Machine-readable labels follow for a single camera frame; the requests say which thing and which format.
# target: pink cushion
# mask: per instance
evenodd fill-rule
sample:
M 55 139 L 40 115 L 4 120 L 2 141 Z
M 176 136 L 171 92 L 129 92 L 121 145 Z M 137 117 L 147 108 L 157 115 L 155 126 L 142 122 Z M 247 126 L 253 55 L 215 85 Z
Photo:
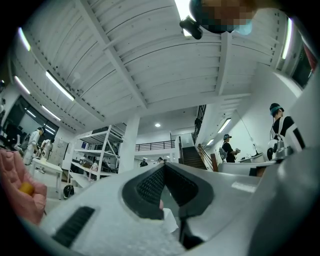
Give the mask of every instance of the pink cushion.
M 46 206 L 47 187 L 31 177 L 17 151 L 0 150 L 0 181 L 14 212 L 39 224 Z M 34 186 L 33 195 L 19 191 L 22 182 Z

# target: fluorescent light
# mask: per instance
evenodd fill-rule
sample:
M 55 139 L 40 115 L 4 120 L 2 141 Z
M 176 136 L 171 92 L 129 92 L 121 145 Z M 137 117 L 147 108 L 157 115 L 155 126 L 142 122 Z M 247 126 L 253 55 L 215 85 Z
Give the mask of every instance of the fluorescent light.
M 35 116 L 32 112 L 30 112 L 29 110 L 27 110 L 27 112 L 28 112 L 31 116 L 33 116 L 34 118 L 36 118 L 36 116 Z
M 292 20 L 288 18 L 288 27 L 287 27 L 287 32 L 286 32 L 286 39 L 285 39 L 285 44 L 284 44 L 284 49 L 282 53 L 282 59 L 286 59 L 288 51 L 289 51 L 289 46 L 291 42 L 291 34 L 292 34 Z
M 25 48 L 28 50 L 28 52 L 29 52 L 30 49 L 31 49 L 31 46 L 30 46 L 30 44 L 28 43 L 28 40 L 26 39 L 26 36 L 25 36 L 24 32 L 22 31 L 22 28 L 21 28 L 21 27 L 19 27 L 19 29 L 18 29 L 18 34 L 19 34 L 19 36 L 20 36 L 20 39 L 21 39 L 22 43 L 24 44 L 24 47 L 25 47 Z
M 49 109 L 47 109 L 44 105 L 42 105 L 43 109 L 45 111 L 47 111 L 51 116 L 53 116 L 55 119 L 57 119 L 58 121 L 61 121 L 61 119 L 59 117 L 57 117 L 54 113 L 52 113 Z
M 27 94 L 30 94 L 30 91 L 25 87 L 25 85 L 20 81 L 19 77 L 14 76 L 15 81 L 26 91 Z
M 55 135 L 52 131 L 48 130 L 48 129 L 45 129 L 48 133 L 52 134 L 52 135 Z
M 192 16 L 190 10 L 189 10 L 189 2 L 190 0 L 174 0 L 176 7 L 178 9 L 179 12 L 179 16 L 180 16 L 180 20 L 184 20 L 187 16 L 190 16 L 193 20 L 194 17 Z M 183 30 L 183 33 L 186 37 L 190 37 L 191 34 L 186 31 L 185 29 Z
M 65 96 L 67 96 L 72 101 L 75 100 L 75 98 L 69 92 L 67 92 L 66 89 L 64 89 L 60 85 L 60 83 L 58 83 L 58 81 L 53 77 L 53 75 L 49 71 L 46 71 L 45 75 Z
M 50 126 L 48 126 L 48 125 L 46 125 L 46 124 L 45 124 L 45 127 L 49 128 L 50 130 L 52 130 L 52 131 L 54 131 L 54 132 L 56 131 L 55 129 L 52 129 Z
M 207 146 L 209 146 L 213 141 L 214 141 L 214 139 L 210 139 L 210 141 L 208 142 Z
M 226 126 L 230 123 L 230 121 L 231 121 L 231 118 L 228 118 L 227 120 L 225 120 L 224 124 L 222 125 L 222 127 L 218 131 L 218 134 L 222 133 L 222 131 L 226 128 Z

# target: black helmet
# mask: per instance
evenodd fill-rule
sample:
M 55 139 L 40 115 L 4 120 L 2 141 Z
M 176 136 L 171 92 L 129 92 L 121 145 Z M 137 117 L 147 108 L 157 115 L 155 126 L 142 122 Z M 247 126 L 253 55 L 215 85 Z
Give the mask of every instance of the black helmet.
M 63 189 L 63 197 L 64 199 L 68 199 L 70 196 L 75 194 L 74 186 L 66 185 Z

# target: staircase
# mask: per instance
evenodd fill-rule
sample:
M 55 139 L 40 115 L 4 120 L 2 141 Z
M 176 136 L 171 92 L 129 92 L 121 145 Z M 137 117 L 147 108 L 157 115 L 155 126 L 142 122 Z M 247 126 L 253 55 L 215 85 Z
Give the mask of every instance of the staircase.
M 184 147 L 182 151 L 183 151 L 184 165 L 203 169 L 203 170 L 207 169 L 194 146 Z

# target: table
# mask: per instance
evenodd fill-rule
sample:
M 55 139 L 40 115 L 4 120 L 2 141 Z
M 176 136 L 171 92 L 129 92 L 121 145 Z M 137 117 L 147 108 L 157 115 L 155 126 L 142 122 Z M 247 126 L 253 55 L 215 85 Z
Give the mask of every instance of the table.
M 56 173 L 56 181 L 55 181 L 55 192 L 58 193 L 58 198 L 61 200 L 61 181 L 62 181 L 62 169 L 60 166 L 54 165 L 49 162 L 43 162 L 40 159 L 33 158 L 32 159 L 32 165 L 31 165 L 31 175 L 34 177 L 35 176 L 35 169 L 37 166 L 43 167 L 44 170 L 49 171 L 49 172 L 54 172 Z
M 260 153 L 258 155 L 252 156 L 250 158 L 245 158 L 243 160 L 240 160 L 239 163 L 260 163 L 264 162 L 264 153 Z

